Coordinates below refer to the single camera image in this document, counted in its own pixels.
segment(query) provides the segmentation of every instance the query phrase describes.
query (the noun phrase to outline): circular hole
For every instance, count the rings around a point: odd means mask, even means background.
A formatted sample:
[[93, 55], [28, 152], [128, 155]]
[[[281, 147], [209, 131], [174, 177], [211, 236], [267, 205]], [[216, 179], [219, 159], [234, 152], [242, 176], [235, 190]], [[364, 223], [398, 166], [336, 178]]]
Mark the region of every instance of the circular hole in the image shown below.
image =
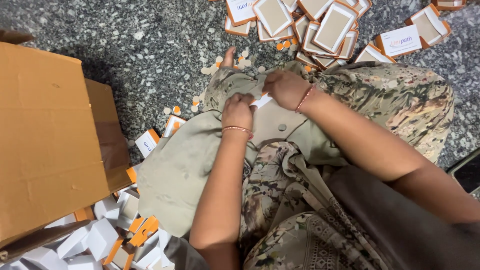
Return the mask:
[[278, 125], [278, 130], [279, 131], [285, 131], [286, 129], [287, 129], [287, 125], [285, 125], [285, 124]]

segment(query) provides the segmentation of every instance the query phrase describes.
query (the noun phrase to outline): hand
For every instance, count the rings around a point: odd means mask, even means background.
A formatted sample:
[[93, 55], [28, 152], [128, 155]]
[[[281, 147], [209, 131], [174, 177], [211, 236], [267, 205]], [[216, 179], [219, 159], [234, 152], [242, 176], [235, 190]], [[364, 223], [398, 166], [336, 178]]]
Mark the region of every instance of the hand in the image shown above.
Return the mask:
[[222, 113], [222, 128], [238, 126], [252, 130], [253, 112], [257, 108], [257, 106], [250, 106], [253, 100], [254, 98], [250, 94], [238, 93], [227, 99]]
[[280, 107], [295, 110], [310, 87], [308, 81], [291, 71], [275, 70], [265, 79], [262, 91], [273, 97]]

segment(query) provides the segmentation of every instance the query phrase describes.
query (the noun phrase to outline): rose gold bracelet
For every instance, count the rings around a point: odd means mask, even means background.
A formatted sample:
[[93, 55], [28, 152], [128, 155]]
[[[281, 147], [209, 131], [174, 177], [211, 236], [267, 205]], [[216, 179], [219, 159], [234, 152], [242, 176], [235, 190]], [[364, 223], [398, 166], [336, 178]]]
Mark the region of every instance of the rose gold bracelet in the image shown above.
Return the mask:
[[300, 104], [298, 105], [298, 107], [295, 109], [295, 112], [299, 112], [299, 109], [300, 109], [300, 106], [304, 103], [304, 101], [307, 99], [308, 95], [312, 92], [312, 90], [315, 88], [314, 85], [312, 85], [307, 93], [305, 93], [305, 95], [303, 96], [302, 100], [300, 101]]
[[234, 126], [234, 125], [222, 128], [222, 134], [225, 130], [229, 130], [229, 129], [238, 129], [238, 130], [244, 131], [250, 135], [250, 137], [248, 138], [249, 140], [253, 139], [253, 133], [250, 130], [243, 127]]

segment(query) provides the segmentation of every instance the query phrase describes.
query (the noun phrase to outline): patterned fabric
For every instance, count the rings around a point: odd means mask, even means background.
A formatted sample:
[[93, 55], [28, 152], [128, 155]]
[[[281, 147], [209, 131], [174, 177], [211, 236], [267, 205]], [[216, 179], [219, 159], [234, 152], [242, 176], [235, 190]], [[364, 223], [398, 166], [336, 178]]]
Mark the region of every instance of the patterned fabric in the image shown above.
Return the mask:
[[[277, 68], [308, 79], [436, 162], [453, 117], [453, 92], [441, 76], [425, 68], [379, 62], [321, 74], [307, 73], [295, 61]], [[231, 89], [253, 80], [247, 75], [229, 80], [239, 72], [217, 71], [204, 110], [217, 109]], [[307, 165], [296, 145], [288, 142], [260, 150], [243, 182], [239, 244], [245, 270], [390, 268], [324, 183], [333, 171], [328, 165]]]

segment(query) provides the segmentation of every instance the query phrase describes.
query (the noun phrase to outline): granite floor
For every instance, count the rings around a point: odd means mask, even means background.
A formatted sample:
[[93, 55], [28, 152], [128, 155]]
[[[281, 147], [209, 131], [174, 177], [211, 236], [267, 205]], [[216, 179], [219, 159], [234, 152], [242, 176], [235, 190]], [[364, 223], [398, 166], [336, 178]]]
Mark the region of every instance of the granite floor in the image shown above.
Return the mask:
[[[359, 19], [356, 54], [378, 34], [404, 26], [404, 21], [429, 4], [427, 0], [372, 0]], [[192, 98], [207, 86], [201, 74], [232, 45], [248, 48], [253, 67], [270, 68], [292, 60], [290, 50], [274, 42], [228, 35], [223, 1], [207, 0], [0, 0], [0, 27], [36, 37], [25, 45], [79, 58], [87, 78], [114, 89], [120, 123], [128, 139], [148, 128], [160, 132], [168, 118], [165, 107], [181, 107], [181, 117], [194, 116]], [[399, 57], [401, 63], [430, 67], [454, 86], [452, 131], [440, 157], [447, 168], [480, 146], [480, 1], [456, 12], [442, 12], [452, 34], [441, 44]], [[140, 152], [131, 147], [133, 162]]]

